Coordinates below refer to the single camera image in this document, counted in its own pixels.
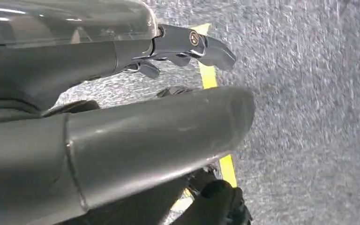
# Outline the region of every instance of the black metal part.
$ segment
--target black metal part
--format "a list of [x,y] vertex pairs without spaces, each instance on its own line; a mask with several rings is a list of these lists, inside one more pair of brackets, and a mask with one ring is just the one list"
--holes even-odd
[[193,57],[206,66],[216,66],[221,70],[231,70],[236,62],[228,47],[212,37],[170,25],[160,24],[159,28],[162,35],[154,39],[154,50],[146,59],[166,58],[175,65],[185,66],[188,57]]
[[203,39],[206,44],[205,54],[197,58],[198,61],[206,66],[216,66],[224,71],[231,70],[237,58],[228,47],[212,37],[203,36]]
[[[210,174],[199,174],[199,177]],[[240,188],[224,180],[209,182],[191,206],[172,225],[250,225],[252,217],[242,199]]]
[[232,189],[230,196],[232,198],[232,203],[225,214],[225,224],[250,225],[252,216],[250,215],[250,212],[245,205],[245,201],[243,200],[242,190],[238,187],[231,187],[231,185],[224,180],[217,180],[213,167],[207,166],[191,174],[188,183],[188,189],[196,200],[201,197],[215,198],[218,193],[226,188]]

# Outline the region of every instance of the gray pavement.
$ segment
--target gray pavement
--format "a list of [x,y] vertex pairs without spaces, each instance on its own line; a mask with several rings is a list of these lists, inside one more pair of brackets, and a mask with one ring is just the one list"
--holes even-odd
[[[146,0],[162,23],[211,23],[239,61],[220,85],[249,87],[255,123],[234,154],[256,225],[360,225],[360,0]],[[159,63],[150,80],[121,74],[59,104],[109,107],[170,85],[200,87],[195,62]]]

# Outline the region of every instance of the bolt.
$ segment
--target bolt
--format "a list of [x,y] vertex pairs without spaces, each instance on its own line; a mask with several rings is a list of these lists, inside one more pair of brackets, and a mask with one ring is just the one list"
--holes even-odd
[[199,34],[194,30],[190,32],[190,42],[193,46],[199,44]]

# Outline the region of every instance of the yellow line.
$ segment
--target yellow line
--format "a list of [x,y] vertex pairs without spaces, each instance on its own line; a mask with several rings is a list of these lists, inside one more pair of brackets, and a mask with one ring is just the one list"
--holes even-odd
[[[193,27],[196,32],[207,35],[210,24],[206,23],[197,27]],[[202,63],[199,64],[199,70],[201,72],[202,84],[204,89],[217,87],[216,72],[214,67],[207,67]],[[237,179],[235,178],[235,171],[233,165],[233,159],[231,155],[228,155],[220,159],[220,170],[223,175],[223,179],[231,184],[231,186],[237,186]]]

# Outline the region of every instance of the asphalt ground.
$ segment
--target asphalt ground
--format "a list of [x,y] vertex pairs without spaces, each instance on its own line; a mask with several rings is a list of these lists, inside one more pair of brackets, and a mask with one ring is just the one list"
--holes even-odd
[[[256,115],[233,155],[256,225],[360,225],[360,0],[146,0],[161,23],[210,23],[238,57],[219,86],[250,88]],[[159,79],[119,74],[58,104],[103,107],[172,85],[202,87],[198,65],[157,63]]]

